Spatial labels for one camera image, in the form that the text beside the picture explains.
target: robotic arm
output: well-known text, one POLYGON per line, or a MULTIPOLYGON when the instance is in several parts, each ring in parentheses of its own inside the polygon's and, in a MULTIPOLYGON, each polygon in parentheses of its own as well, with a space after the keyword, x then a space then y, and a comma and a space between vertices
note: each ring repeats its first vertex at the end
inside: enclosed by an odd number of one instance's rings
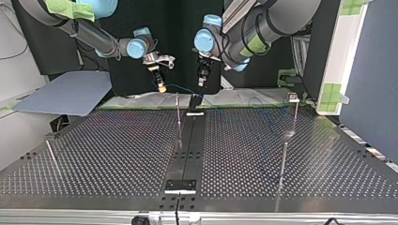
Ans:
POLYGON ((304 27, 320 1, 235 0, 223 18, 206 15, 194 40, 199 52, 198 85, 205 85, 213 60, 225 63, 225 70, 243 71, 252 56, 266 54, 273 41, 304 27))
MULTIPOLYGON (((97 16, 96 9, 107 8, 105 14, 110 16, 114 13, 117 0, 114 1, 91 1, 77 0, 78 3, 96 4, 93 9, 97 16)), ((134 38, 116 39, 106 31, 98 28, 93 22, 85 19, 70 19, 63 15, 50 13, 45 0, 20 0, 23 8, 39 22, 59 28, 77 38, 83 43, 96 49, 101 57, 120 60, 122 56, 129 56, 134 59, 143 59, 144 65, 152 72, 160 92, 166 92, 166 85, 163 81, 160 65, 174 68, 175 58, 170 55, 160 55, 156 51, 157 41, 153 39, 147 27, 137 29, 133 32, 134 38)))

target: perforated metal table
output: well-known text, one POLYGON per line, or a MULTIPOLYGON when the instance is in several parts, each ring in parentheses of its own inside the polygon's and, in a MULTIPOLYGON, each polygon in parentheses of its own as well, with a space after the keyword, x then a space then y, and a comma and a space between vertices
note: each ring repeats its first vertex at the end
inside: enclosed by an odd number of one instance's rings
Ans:
POLYGON ((0 208, 398 214, 396 172, 293 111, 206 110, 181 130, 176 111, 95 112, 0 172, 0 208), (196 194, 166 195, 168 180, 195 180, 196 194))

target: vertical metal post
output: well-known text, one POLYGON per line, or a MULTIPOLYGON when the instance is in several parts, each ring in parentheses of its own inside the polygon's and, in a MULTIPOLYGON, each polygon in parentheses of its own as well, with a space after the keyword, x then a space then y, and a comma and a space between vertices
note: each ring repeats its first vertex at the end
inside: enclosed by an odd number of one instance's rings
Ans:
POLYGON ((296 133, 296 122, 298 120, 298 112, 299 112, 299 102, 296 103, 295 121, 293 122, 293 133, 296 133))
POLYGON ((180 114, 180 110, 179 110, 179 94, 178 94, 178 92, 176 93, 176 116, 178 119, 178 126, 179 126, 179 128, 181 128, 181 114, 180 114))
POLYGON ((280 179, 279 179, 279 188, 281 188, 283 185, 284 167, 286 165, 286 156, 287 156, 287 145, 288 145, 287 142, 285 142, 283 144, 282 165, 281 165, 281 174, 280 174, 280 179))
POLYGON ((51 158, 52 158, 54 161, 56 161, 56 158, 55 158, 53 149, 52 149, 52 147, 51 147, 51 145, 50 145, 50 142, 49 142, 48 140, 46 140, 46 144, 47 144, 47 147, 48 147, 48 149, 49 149, 49 151, 50 151, 51 158))

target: blue joint cap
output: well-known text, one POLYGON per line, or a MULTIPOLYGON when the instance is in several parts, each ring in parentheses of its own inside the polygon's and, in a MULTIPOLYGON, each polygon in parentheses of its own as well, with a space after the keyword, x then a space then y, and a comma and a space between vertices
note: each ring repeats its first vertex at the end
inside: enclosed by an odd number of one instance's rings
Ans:
POLYGON ((127 54, 134 59, 140 59, 146 55, 147 46, 146 43, 138 38, 129 41, 127 45, 127 54))
POLYGON ((202 29, 196 34, 194 44, 199 52, 209 53, 214 48, 214 37, 208 30, 202 29))
POLYGON ((118 0, 76 0, 79 4, 88 4, 94 9, 94 16, 97 19, 110 17, 117 8, 118 0))
POLYGON ((241 72, 241 71, 245 70, 245 68, 249 65, 249 62, 250 62, 250 58, 248 58, 245 61, 243 61, 242 65, 239 65, 239 66, 235 67, 234 71, 241 72))
POLYGON ((205 18, 203 19, 203 23, 221 27, 222 26, 222 18, 217 15, 211 15, 211 14, 206 15, 205 18))
POLYGON ((134 36, 135 36, 135 37, 141 36, 141 35, 150 35, 149 28, 143 27, 143 28, 140 28, 140 29, 136 29, 136 30, 134 31, 134 36))

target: black backdrop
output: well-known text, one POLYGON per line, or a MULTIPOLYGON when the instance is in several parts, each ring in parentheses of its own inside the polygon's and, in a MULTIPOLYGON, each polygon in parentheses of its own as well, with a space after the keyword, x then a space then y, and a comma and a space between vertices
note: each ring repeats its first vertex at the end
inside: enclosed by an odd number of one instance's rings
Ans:
MULTIPOLYGON (((176 58, 174 71, 164 68, 165 81, 190 88, 192 91, 216 94, 221 85, 221 65, 212 67, 207 89, 196 88, 197 53, 192 52, 193 39, 202 27, 206 14, 222 15, 223 0, 119 0, 115 14, 100 20, 101 27, 117 38, 132 38, 133 30, 148 26, 159 40, 158 51, 176 58)), ((120 62, 109 60, 114 91, 120 96, 156 91, 152 75, 142 60, 123 57, 120 62)), ((169 87, 169 92, 178 90, 169 87)))

